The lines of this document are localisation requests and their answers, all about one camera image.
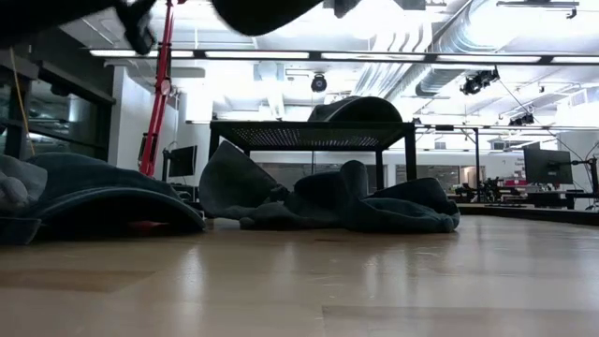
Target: computer monitor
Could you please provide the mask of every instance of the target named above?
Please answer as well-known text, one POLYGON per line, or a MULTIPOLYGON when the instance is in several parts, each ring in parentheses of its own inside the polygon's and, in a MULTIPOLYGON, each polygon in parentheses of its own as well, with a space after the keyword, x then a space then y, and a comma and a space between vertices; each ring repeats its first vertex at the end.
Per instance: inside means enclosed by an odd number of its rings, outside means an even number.
POLYGON ((168 158, 170 159, 169 177, 185 177, 196 173, 197 146, 173 150, 168 158))
POLYGON ((571 161, 567 151, 524 149, 526 181, 572 184, 571 161))

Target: dark blue cloth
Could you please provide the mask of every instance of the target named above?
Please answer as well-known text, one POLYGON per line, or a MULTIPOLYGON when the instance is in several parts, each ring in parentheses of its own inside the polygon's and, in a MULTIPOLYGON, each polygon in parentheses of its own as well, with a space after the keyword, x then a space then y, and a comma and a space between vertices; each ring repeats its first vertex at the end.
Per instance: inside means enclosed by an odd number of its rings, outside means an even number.
POLYGON ((214 216, 240 220, 243 229, 343 227, 447 233, 460 222, 457 205, 432 178, 402 183, 368 197, 366 167, 355 160, 339 172, 299 180, 293 192, 282 193, 282 188, 245 154, 223 142, 202 173, 200 203, 214 216))
POLYGON ((3 243, 27 244, 42 226, 58 235, 135 221, 169 223, 184 232, 205 227, 169 184, 134 170, 78 154, 40 154, 27 161, 48 171, 46 188, 27 208, 0 214, 3 243))

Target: ceiling light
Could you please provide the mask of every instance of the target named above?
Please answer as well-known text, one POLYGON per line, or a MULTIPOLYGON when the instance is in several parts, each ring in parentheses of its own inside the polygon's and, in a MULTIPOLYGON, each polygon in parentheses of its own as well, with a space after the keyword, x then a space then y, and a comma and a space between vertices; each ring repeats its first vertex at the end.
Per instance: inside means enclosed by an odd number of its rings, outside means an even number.
POLYGON ((134 51, 118 51, 118 50, 92 50, 90 53, 97 57, 136 57, 138 56, 134 51))
POLYGON ((310 56, 305 51, 206 51, 206 57, 216 59, 298 59, 310 56))
POLYGON ((170 56, 172 58, 193 58, 194 51, 171 51, 170 56))
POLYGON ((423 61, 424 55, 394 54, 383 52, 323 52, 322 58, 326 60, 371 60, 371 61, 423 61))
POLYGON ((597 56, 556 56, 551 60, 551 63, 566 63, 566 64, 599 64, 597 56))
MULTIPOLYGON (((91 50, 90 53, 96 57, 106 58, 156 58, 158 51, 150 51, 147 55, 139 55, 134 51, 124 50, 91 50)), ((171 51, 172 58, 193 58, 194 51, 171 51)))
POLYGON ((472 63, 536 63, 541 60, 541 56, 518 56, 510 54, 499 55, 477 55, 477 54, 456 54, 456 55, 439 55, 439 62, 472 62, 472 63))

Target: security camera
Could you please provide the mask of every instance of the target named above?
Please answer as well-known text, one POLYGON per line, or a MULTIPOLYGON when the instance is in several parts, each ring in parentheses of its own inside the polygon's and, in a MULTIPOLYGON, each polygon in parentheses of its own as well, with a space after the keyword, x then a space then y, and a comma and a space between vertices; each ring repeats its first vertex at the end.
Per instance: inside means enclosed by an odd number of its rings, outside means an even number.
POLYGON ((327 90, 327 80, 325 80, 324 74, 316 74, 314 75, 314 79, 312 80, 312 91, 315 93, 322 93, 327 90))

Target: red pole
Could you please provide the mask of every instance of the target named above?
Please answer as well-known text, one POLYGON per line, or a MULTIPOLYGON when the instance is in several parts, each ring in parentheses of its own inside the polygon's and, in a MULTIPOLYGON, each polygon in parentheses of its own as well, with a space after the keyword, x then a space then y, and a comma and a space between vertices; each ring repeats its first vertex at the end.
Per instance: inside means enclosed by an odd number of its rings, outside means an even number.
POLYGON ((146 139, 143 148, 143 156, 141 157, 141 166, 139 171, 146 176, 153 176, 156 156, 158 155, 158 135, 164 118, 165 107, 167 105, 168 94, 170 93, 170 79, 167 79, 168 58, 170 55, 170 43, 172 40, 173 31, 173 4, 172 0, 167 0, 167 16, 165 19, 165 32, 162 37, 162 46, 158 58, 158 70, 156 73, 155 98, 153 102, 152 117, 148 128, 148 138, 146 139), (154 149, 154 157, 152 154, 152 144, 156 144, 154 149))

